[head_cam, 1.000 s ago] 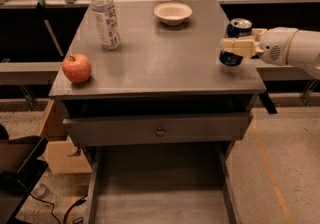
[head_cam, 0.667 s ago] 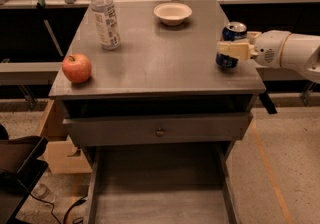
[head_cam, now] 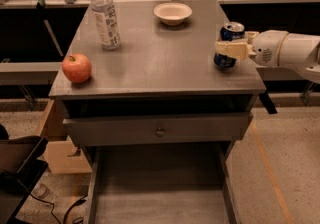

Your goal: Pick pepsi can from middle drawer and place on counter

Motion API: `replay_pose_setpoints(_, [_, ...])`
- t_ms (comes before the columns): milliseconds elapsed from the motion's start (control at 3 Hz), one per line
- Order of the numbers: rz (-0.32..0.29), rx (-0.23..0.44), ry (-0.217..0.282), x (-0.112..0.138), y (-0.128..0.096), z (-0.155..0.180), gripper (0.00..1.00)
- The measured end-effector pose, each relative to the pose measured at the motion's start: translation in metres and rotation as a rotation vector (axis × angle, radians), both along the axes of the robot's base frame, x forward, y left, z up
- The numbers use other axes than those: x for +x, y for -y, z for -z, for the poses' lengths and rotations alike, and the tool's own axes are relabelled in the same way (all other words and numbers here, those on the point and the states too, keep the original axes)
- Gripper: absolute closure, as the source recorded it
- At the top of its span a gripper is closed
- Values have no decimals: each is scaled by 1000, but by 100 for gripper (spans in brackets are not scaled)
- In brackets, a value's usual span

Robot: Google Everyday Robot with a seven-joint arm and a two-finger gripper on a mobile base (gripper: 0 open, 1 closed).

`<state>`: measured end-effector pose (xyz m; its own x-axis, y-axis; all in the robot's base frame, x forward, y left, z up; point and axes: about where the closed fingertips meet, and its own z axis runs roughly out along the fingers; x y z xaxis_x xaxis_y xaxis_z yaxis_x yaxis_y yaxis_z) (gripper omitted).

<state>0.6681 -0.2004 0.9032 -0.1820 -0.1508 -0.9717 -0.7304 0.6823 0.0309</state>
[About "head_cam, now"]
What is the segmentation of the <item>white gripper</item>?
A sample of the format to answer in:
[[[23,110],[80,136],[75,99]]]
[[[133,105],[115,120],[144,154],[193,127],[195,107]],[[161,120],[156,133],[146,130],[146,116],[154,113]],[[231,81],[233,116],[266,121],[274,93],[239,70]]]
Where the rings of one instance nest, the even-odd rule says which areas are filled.
[[[287,31],[268,30],[246,31],[245,42],[217,41],[215,50],[218,54],[226,55],[236,60],[251,58],[256,64],[275,68],[278,66],[278,55]]]

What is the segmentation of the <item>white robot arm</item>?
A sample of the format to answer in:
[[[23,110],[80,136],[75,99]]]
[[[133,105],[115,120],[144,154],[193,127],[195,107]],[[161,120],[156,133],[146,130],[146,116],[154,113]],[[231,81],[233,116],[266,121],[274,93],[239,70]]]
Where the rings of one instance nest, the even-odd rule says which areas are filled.
[[[236,60],[249,58],[262,67],[289,69],[320,83],[319,36],[279,30],[249,31],[243,39],[217,41],[215,51]]]

